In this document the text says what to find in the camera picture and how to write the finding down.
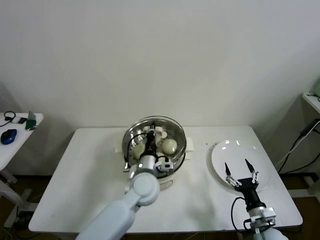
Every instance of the floor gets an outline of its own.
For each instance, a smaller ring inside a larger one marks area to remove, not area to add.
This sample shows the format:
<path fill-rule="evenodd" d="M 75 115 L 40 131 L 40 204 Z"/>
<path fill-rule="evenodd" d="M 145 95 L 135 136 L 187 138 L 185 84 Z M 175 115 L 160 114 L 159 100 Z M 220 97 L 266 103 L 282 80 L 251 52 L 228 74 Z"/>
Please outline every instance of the floor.
<path fill-rule="evenodd" d="M 284 184 L 288 189 L 305 189 L 307 184 L 302 177 L 285 177 L 282 178 Z M 37 203 L 41 198 L 41 194 L 45 191 L 48 183 L 48 178 L 19 178 L 18 183 L 13 187 L 21 194 L 24 189 L 32 188 L 32 195 L 29 197 L 30 202 Z M 284 231 L 297 232 L 299 227 L 282 229 L 283 234 L 290 240 L 314 240 L 317 239 L 318 233 L 316 232 L 319 226 L 320 205 L 313 197 L 297 198 L 294 202 L 299 209 L 304 223 L 302 230 L 299 233 L 290 233 Z M 14 205 L 6 198 L 0 198 L 0 228 L 3 228 L 4 223 L 12 211 Z M 30 239 L 35 236 L 35 233 L 26 230 L 19 230 L 17 237 L 14 229 L 9 229 L 13 240 Z M 0 240 L 10 240 L 10 236 L 6 236 L 6 233 L 0 231 Z M 36 235 L 33 240 L 58 240 L 59 238 L 52 234 L 40 234 Z M 201 233 L 179 233 L 179 234 L 127 234 L 123 240 L 239 240 L 236 232 L 201 232 Z"/>

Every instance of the table leg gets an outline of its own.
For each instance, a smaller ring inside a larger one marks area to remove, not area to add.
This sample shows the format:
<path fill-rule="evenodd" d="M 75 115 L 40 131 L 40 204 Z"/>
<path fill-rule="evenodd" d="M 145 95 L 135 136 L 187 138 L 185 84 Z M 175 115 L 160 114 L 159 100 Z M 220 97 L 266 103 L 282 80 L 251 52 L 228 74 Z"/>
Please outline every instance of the table leg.
<path fill-rule="evenodd" d="M 9 186 L 0 181 L 0 194 L 8 198 L 11 202 L 15 203 L 15 207 L 10 213 L 9 217 L 4 223 L 5 228 L 11 228 L 17 218 L 17 215 L 21 211 L 34 212 L 38 206 L 37 203 L 28 202 L 27 199 L 32 193 L 32 189 L 27 188 L 24 190 L 23 194 L 20 196 L 18 193 L 13 191 Z"/>
<path fill-rule="evenodd" d="M 11 202 L 19 205 L 19 207 L 22 207 L 26 204 L 26 201 L 24 201 L 18 193 L 13 191 L 2 181 L 0 181 L 0 194 L 9 199 Z"/>
<path fill-rule="evenodd" d="M 6 168 L 0 171 L 0 175 L 3 176 L 9 184 L 16 184 L 18 181 Z"/>
<path fill-rule="evenodd" d="M 308 184 L 308 189 L 295 189 L 288 190 L 292 198 L 308 198 L 314 197 L 320 203 L 320 180 L 314 183 L 311 177 L 304 177 L 305 182 Z"/>

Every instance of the black cable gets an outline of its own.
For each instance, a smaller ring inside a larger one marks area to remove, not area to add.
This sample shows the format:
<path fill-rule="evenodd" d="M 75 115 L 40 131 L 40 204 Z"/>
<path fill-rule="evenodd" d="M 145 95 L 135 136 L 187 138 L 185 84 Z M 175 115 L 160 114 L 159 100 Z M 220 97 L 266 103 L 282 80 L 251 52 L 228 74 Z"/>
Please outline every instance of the black cable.
<path fill-rule="evenodd" d="M 41 233 L 37 233 L 37 234 L 35 234 L 33 236 L 30 236 L 30 237 L 22 237 L 22 236 L 18 235 L 17 229 L 15 229 L 14 232 L 15 232 L 15 235 L 17 236 L 17 238 L 21 239 L 21 240 L 33 239 L 33 238 L 35 238 L 35 237 L 37 237 L 37 236 L 39 236 L 41 234 Z"/>
<path fill-rule="evenodd" d="M 233 215 L 233 213 L 234 213 L 234 206 L 235 206 L 235 203 L 236 203 L 236 201 L 237 201 L 238 199 L 242 199 L 242 200 L 246 201 L 246 200 L 245 200 L 243 197 L 241 197 L 241 196 L 238 196 L 238 197 L 235 198 L 235 200 L 233 201 L 232 206 L 231 206 L 231 222 L 232 222 L 232 225 L 233 225 L 234 229 L 235 229 L 238 233 L 241 233 L 241 232 L 237 229 L 237 227 L 236 227 L 236 225 L 235 225 L 234 215 Z"/>
<path fill-rule="evenodd" d="M 291 149 L 290 149 L 290 151 L 292 151 L 292 149 L 294 149 L 294 147 L 295 147 L 295 145 L 297 144 L 297 142 L 302 138 L 303 136 L 302 135 L 300 135 L 295 141 L 294 141 L 294 143 L 293 143 L 293 145 L 292 145 L 292 147 L 291 147 Z M 284 160 L 284 162 L 283 162 L 283 164 L 282 164 L 282 166 L 280 167 L 280 169 L 278 170 L 278 174 L 280 173 L 280 171 L 284 168 L 284 166 L 285 166 L 285 164 L 287 163 L 287 161 L 288 161 L 288 158 L 289 158 L 289 156 L 290 156 L 290 153 L 286 156 L 286 158 L 285 158 L 285 160 Z"/>
<path fill-rule="evenodd" d="M 319 154 L 315 157 L 315 159 L 314 159 L 312 162 L 310 162 L 310 163 L 308 163 L 307 165 L 304 165 L 304 166 L 302 166 L 302 167 L 299 167 L 299 168 L 297 168 L 297 169 L 295 169 L 295 170 L 287 171 L 287 172 L 284 173 L 284 174 L 289 174 L 289 173 L 292 173 L 292 172 L 295 172 L 295 171 L 304 169 L 304 168 L 310 166 L 311 164 L 313 164 L 315 161 L 317 161 L 317 159 L 318 159 L 319 157 L 320 157 L 320 152 L 319 152 Z"/>
<path fill-rule="evenodd" d="M 125 160 L 127 163 L 129 163 L 129 149 L 130 149 L 130 144 L 131 144 L 131 142 L 132 142 L 136 137 L 138 137 L 138 136 L 140 136 L 140 135 L 146 135 L 146 133 L 144 132 L 144 133 L 139 133 L 139 134 L 137 134 L 137 135 L 134 135 L 134 136 L 130 139 L 130 141 L 128 142 L 128 146 L 127 146 L 127 149 L 126 149 L 126 156 L 125 156 L 125 158 L 124 158 L 124 160 Z"/>
<path fill-rule="evenodd" d="M 318 131 L 317 129 L 313 129 L 313 131 L 317 134 L 320 134 L 320 131 Z"/>
<path fill-rule="evenodd" d="M 5 124 L 0 125 L 0 127 L 3 127 L 8 123 L 11 123 L 12 120 L 16 117 L 16 113 L 14 111 L 6 111 L 3 115 L 4 115 L 4 120 L 7 122 Z"/>

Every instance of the small green object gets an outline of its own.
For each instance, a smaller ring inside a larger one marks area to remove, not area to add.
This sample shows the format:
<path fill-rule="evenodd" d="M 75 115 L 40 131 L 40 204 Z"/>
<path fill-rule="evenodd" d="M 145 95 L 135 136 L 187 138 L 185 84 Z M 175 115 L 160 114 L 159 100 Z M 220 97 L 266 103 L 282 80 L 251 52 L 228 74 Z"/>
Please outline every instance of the small green object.
<path fill-rule="evenodd" d="M 317 95 L 317 96 L 320 98 L 320 81 L 319 81 L 318 84 L 315 86 L 313 92 L 314 92 L 315 95 Z"/>
<path fill-rule="evenodd" d="M 28 119 L 25 123 L 25 129 L 30 131 L 36 128 L 37 121 L 33 119 Z"/>

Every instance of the stainless steel pot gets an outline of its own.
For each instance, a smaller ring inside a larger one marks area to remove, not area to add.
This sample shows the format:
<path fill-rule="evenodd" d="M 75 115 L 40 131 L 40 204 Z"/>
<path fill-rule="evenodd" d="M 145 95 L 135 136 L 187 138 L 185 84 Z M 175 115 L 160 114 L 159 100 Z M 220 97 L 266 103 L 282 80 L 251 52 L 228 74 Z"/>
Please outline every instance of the stainless steel pot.
<path fill-rule="evenodd" d="M 132 153 L 133 148 L 140 143 L 145 143 L 146 136 L 144 133 L 144 127 L 151 126 L 152 123 L 155 123 L 155 126 L 162 127 L 163 130 L 167 133 L 167 139 L 174 139 L 177 142 L 177 149 L 173 155 L 166 155 L 173 163 L 173 170 L 176 171 L 182 165 L 185 159 L 185 152 L 187 147 L 187 140 L 185 132 L 182 126 L 175 121 L 174 119 L 166 116 L 148 116 L 141 120 L 136 121 L 124 134 L 122 139 L 122 151 L 124 155 L 124 160 L 128 168 L 137 164 L 139 159 L 136 159 Z M 162 152 L 162 139 L 157 144 L 157 152 Z M 162 173 L 158 178 L 167 177 L 168 174 Z"/>

